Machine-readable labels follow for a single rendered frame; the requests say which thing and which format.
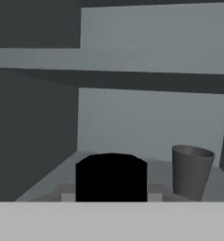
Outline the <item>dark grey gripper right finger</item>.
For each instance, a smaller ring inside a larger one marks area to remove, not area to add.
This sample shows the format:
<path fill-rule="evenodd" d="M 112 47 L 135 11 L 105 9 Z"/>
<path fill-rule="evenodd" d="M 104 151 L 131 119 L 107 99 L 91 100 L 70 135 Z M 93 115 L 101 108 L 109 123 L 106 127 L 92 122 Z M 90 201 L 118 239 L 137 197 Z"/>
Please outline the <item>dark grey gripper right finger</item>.
<path fill-rule="evenodd" d="M 148 201 L 188 201 L 188 198 L 174 194 L 164 184 L 148 183 Z"/>

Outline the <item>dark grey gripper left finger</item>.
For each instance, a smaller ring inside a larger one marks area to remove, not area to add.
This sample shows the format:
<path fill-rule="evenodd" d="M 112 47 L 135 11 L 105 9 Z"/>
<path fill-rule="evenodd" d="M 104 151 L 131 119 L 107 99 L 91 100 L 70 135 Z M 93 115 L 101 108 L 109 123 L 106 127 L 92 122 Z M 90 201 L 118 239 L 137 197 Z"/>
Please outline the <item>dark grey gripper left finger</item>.
<path fill-rule="evenodd" d="M 75 201 L 75 184 L 59 184 L 51 193 L 37 197 L 33 201 Z"/>

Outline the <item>black liquor bottle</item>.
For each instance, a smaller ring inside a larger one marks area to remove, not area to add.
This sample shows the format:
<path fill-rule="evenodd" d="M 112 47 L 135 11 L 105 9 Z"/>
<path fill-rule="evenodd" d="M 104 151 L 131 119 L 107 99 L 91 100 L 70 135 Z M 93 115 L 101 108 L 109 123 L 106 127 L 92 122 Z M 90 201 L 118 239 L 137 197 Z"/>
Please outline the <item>black liquor bottle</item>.
<path fill-rule="evenodd" d="M 92 154 L 75 164 L 75 193 L 84 202 L 145 202 L 148 164 L 131 154 Z"/>

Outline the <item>grey glass cup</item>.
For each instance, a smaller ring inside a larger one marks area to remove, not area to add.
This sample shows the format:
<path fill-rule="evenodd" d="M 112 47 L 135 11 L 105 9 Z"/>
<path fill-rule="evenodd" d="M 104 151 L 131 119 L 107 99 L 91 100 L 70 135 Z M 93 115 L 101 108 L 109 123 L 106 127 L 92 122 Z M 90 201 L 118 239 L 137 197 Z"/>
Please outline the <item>grey glass cup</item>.
<path fill-rule="evenodd" d="M 201 201 L 215 154 L 190 145 L 172 147 L 172 187 L 177 195 Z"/>

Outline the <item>grey cabinet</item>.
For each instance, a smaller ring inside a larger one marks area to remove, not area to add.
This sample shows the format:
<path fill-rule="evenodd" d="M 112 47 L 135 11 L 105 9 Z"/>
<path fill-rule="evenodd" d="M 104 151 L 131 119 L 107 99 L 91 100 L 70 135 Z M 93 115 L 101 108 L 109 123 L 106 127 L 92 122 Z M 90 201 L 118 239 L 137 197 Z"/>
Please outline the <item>grey cabinet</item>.
<path fill-rule="evenodd" d="M 0 0 L 2 49 L 142 49 L 224 53 L 224 0 Z M 206 201 L 224 201 L 224 94 L 84 88 L 0 70 L 0 201 L 28 201 L 72 181 L 93 153 L 149 163 L 169 184 L 172 147 L 216 158 Z"/>

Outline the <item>grey cabinet shelf board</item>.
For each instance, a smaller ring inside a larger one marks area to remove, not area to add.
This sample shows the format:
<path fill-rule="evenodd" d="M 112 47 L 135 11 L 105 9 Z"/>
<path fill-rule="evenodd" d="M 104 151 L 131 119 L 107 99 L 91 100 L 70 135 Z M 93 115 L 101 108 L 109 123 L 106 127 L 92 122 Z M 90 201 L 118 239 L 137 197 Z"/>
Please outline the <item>grey cabinet shelf board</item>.
<path fill-rule="evenodd" d="M 0 48 L 0 70 L 84 88 L 224 94 L 224 53 Z"/>

